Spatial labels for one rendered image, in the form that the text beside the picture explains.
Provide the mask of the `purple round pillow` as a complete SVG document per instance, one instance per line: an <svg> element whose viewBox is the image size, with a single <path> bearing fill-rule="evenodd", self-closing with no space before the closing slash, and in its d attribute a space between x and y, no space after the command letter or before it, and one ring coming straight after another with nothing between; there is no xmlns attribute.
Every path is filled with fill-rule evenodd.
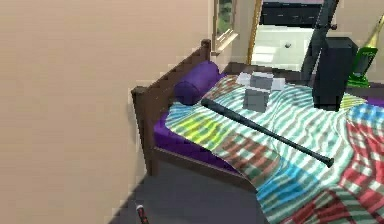
<svg viewBox="0 0 384 224"><path fill-rule="evenodd" d="M174 96L183 105L196 104L221 78L218 66L203 61L192 68L174 87Z"/></svg>

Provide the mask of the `black baseball bat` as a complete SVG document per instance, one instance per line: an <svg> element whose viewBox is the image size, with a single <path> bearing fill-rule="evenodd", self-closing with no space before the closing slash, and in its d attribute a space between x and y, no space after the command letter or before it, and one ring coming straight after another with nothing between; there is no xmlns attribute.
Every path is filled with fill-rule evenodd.
<svg viewBox="0 0 384 224"><path fill-rule="evenodd" d="M242 124L246 127L249 127L253 130L256 130L256 131L259 131L269 137L272 137L280 142L283 142L284 144L302 152L302 153L305 153L313 158L315 158L316 160L322 162L323 164L325 164L328 168L330 168L333 164L334 164L334 159L333 158L329 158L329 157L326 157L326 156L323 156L317 152L314 152L310 149L307 149L289 139L286 139L284 138L283 136L280 136L272 131L270 131L269 129L263 127L263 126L260 126L259 124L247 119L246 117L222 106L221 104L218 104L216 103L215 101L211 100L211 99L208 99L208 98L203 98L201 100L201 105L204 106L205 108L219 114L219 115L222 115L232 121L235 121L239 124Z"/></svg>

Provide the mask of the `green vacuum cleaner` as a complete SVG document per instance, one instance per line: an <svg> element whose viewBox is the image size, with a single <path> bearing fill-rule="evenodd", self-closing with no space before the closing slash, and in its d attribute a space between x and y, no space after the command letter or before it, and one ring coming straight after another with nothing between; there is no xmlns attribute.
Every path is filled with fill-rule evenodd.
<svg viewBox="0 0 384 224"><path fill-rule="evenodd" d="M359 48L355 56L352 73L349 75L347 85L349 87L369 88L370 84L366 73L370 68L377 52L378 40L382 27L384 26L384 14L373 28L366 42Z"/></svg>

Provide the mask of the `striped multicolour blanket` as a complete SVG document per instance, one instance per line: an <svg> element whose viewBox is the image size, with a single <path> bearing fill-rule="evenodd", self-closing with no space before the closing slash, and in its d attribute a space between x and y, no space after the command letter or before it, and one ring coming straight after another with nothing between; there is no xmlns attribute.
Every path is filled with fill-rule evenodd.
<svg viewBox="0 0 384 224"><path fill-rule="evenodd" d="M201 104L174 103L166 126L246 177L270 224L384 224L384 108L350 96L348 108L324 111L311 88L287 84L258 113L244 92L227 76L207 96L273 137Z"/></svg>

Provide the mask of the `red and black stick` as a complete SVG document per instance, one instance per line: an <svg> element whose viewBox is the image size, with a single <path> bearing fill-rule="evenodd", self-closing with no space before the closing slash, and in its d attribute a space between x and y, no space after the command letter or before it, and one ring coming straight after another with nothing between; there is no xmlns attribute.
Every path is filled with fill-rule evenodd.
<svg viewBox="0 0 384 224"><path fill-rule="evenodd" d="M144 206L143 205L137 205L136 211L138 214L138 217L140 219L141 224L149 224L148 217L145 213Z"/></svg>

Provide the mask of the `brown wooden bed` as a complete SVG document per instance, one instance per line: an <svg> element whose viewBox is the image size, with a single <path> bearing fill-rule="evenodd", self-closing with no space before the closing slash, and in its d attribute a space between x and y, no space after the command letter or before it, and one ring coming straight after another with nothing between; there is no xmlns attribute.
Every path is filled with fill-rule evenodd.
<svg viewBox="0 0 384 224"><path fill-rule="evenodd" d="M159 148L156 146L154 140L154 124L162 117L162 115L165 115L165 113L168 112L169 107L175 101L173 90L176 83L188 72L192 71L192 69L197 68L199 64L210 62L210 56L208 56L210 43L211 42L208 39L202 40L201 46L196 51L155 81L155 83L151 84L149 87L137 86L131 91L146 168L149 175L155 175L154 173L157 172L158 160L164 160L173 165L190 169L201 175L255 193L255 188L237 172L219 168L218 166L213 165L213 163L203 162ZM248 66L244 63L237 62L229 62L224 69L225 74L238 75L240 71L268 72L277 75L279 78L287 78L288 83L304 84L300 72L296 71L256 65ZM384 93L384 84L371 84L373 84L373 88L347 89L347 93L352 94L353 96L357 95L358 97L362 97L363 100L368 100L361 106L354 106L352 109L360 109L360 107L363 108L362 106L365 106L369 109L379 109L384 112L384 108L379 107L384 106L384 96L380 97L382 99L379 99L378 96L379 93Z"/></svg>

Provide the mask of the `white chest of drawers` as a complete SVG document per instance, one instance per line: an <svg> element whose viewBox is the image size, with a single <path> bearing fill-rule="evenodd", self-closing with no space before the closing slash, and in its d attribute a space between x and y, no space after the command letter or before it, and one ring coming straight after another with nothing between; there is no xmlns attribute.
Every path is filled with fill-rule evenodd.
<svg viewBox="0 0 384 224"><path fill-rule="evenodd" d="M300 71L312 33L312 28L259 25L251 64Z"/></svg>

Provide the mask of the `window with wooden frame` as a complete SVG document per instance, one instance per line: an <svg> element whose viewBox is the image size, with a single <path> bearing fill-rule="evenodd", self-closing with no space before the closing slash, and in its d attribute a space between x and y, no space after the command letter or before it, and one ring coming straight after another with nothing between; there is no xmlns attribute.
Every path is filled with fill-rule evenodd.
<svg viewBox="0 0 384 224"><path fill-rule="evenodd" d="M212 55L218 56L237 36L234 31L237 0L214 0Z"/></svg>

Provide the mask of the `yellow wooden door frame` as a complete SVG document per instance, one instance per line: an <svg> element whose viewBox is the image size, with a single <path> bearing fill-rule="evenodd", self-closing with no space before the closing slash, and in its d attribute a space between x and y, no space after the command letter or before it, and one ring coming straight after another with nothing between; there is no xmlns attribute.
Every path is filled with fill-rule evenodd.
<svg viewBox="0 0 384 224"><path fill-rule="evenodd" d="M255 0L254 4L254 11L253 11L253 17L252 17L252 27L250 31L250 37L248 42L248 50L247 50L247 60L246 64L250 65L252 61L252 54L253 49L255 46L255 38L256 38L256 32L257 32L257 26L260 21L260 13L262 10L262 1L263 0Z"/></svg>

